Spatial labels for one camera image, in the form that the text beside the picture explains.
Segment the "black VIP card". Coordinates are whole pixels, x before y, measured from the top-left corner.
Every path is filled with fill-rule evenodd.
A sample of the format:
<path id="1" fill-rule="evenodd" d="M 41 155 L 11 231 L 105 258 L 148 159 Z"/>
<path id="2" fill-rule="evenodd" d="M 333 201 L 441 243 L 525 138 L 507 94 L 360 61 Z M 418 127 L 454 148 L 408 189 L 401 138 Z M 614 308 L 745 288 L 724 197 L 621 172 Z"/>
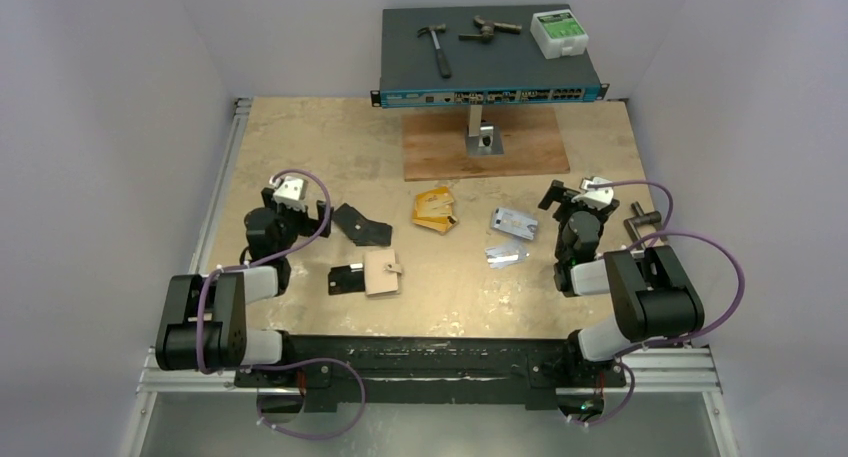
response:
<path id="1" fill-rule="evenodd" d="M 364 292 L 364 265 L 355 263 L 331 267 L 327 275 L 327 290 L 330 295 Z"/>

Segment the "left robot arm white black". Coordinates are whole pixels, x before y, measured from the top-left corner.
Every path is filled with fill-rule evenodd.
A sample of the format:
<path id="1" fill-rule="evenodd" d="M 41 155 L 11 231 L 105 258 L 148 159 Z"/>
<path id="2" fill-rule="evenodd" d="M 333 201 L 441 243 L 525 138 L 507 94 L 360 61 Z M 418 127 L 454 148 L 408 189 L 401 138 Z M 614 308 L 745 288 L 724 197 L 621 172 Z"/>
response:
<path id="1" fill-rule="evenodd" d="M 246 262 L 206 276 L 171 278 L 155 345 L 156 362 L 166 371 L 212 372 L 259 367 L 272 385 L 284 386 L 297 376 L 298 359 L 286 351 L 283 331 L 251 329 L 249 303 L 284 294 L 289 286 L 288 255 L 331 233 L 334 208 L 316 202 L 309 216 L 303 200 L 281 197 L 271 188 L 261 192 L 263 205 L 248 212 L 245 226 Z"/>

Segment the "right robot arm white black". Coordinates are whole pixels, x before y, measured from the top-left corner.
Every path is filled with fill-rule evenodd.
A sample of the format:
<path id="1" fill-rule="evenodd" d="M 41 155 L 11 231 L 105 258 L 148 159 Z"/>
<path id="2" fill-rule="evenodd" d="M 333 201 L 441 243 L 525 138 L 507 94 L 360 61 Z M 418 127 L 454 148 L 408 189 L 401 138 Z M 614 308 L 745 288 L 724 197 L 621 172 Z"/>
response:
<path id="1" fill-rule="evenodd" d="M 561 369 L 576 384 L 588 382 L 601 362 L 633 345 L 700 331 L 705 320 L 700 297 L 670 247 L 598 252 L 605 224 L 619 206 L 609 188 L 592 188 L 598 182 L 588 180 L 574 190 L 554 180 L 538 204 L 542 210 L 559 205 L 554 212 L 556 289 L 566 297 L 611 298 L 610 317 L 569 336 L 573 350 L 562 356 Z"/>

